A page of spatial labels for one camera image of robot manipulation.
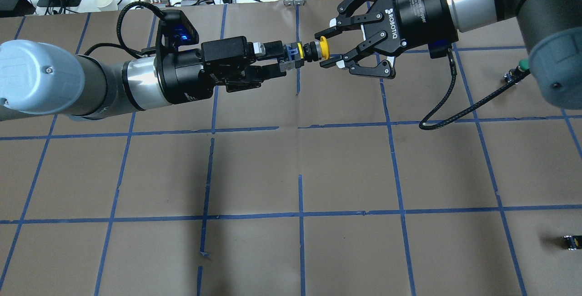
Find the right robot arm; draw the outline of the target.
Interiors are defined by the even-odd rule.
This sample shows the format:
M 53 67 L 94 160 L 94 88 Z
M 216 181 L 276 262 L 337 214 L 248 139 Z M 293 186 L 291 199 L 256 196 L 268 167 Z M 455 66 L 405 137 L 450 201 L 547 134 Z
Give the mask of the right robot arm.
M 582 0 L 343 0 L 328 29 L 328 39 L 360 30 L 363 41 L 321 63 L 352 75 L 393 79 L 394 58 L 428 46 L 431 58 L 465 33 L 516 18 L 528 54 L 529 71 L 541 95 L 555 107 L 582 107 Z

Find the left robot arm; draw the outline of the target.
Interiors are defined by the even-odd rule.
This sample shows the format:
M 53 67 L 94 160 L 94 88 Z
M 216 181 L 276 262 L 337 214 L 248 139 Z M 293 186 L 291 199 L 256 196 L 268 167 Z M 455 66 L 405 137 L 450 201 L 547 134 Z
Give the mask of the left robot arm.
M 58 46 L 29 40 L 1 45 L 2 121 L 46 115 L 80 120 L 181 105 L 255 89 L 286 75 L 291 50 L 281 41 L 250 43 L 243 36 L 208 41 L 200 49 L 156 49 L 154 56 L 107 65 Z

